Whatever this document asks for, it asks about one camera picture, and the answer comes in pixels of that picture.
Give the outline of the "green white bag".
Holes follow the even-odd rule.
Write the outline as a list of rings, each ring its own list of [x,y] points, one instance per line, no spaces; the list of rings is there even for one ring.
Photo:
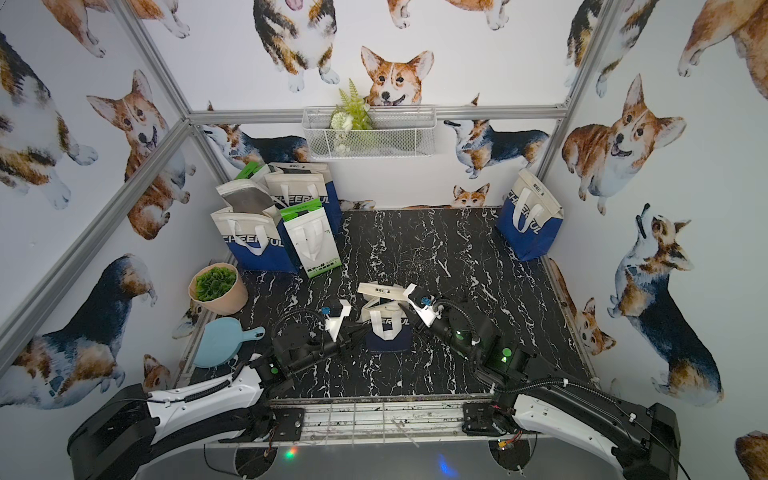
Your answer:
[[[319,199],[283,208],[280,215],[310,279],[342,266],[331,225]]]
[[[245,167],[237,174],[236,180],[247,180],[253,177],[260,169],[264,167],[263,163],[249,162]]]

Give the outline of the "blue white bag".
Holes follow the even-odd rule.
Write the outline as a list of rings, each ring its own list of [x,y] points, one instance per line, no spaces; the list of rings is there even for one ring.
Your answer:
[[[325,163],[271,163],[263,181],[272,196],[286,206],[319,199],[328,217],[331,230],[338,235],[342,225],[342,210],[332,173]]]

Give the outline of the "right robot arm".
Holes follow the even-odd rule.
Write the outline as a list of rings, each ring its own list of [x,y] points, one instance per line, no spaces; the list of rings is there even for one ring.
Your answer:
[[[427,301],[423,328],[464,358],[489,388],[495,417],[515,432],[548,434],[611,464],[624,479],[675,479],[680,462],[676,414],[610,395],[507,339],[487,317],[461,304]]]

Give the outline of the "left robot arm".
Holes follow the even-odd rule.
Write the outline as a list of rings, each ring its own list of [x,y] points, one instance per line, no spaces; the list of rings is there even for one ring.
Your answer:
[[[344,327],[300,347],[297,359],[272,347],[231,374],[165,391],[130,385],[91,414],[69,437],[67,453],[76,479],[132,479],[142,466],[203,441],[262,438],[272,429],[270,400],[292,389],[299,373],[347,354],[366,335]]]

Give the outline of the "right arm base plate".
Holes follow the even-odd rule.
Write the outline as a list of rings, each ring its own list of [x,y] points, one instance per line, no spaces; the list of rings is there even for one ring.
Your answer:
[[[516,424],[491,403],[462,405],[461,431],[467,436],[501,437],[518,431]]]

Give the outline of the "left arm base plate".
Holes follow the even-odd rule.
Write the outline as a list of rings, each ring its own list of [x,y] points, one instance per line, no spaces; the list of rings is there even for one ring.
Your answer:
[[[268,409],[259,413],[254,423],[241,435],[242,441],[293,442],[301,438],[306,410],[302,408]]]

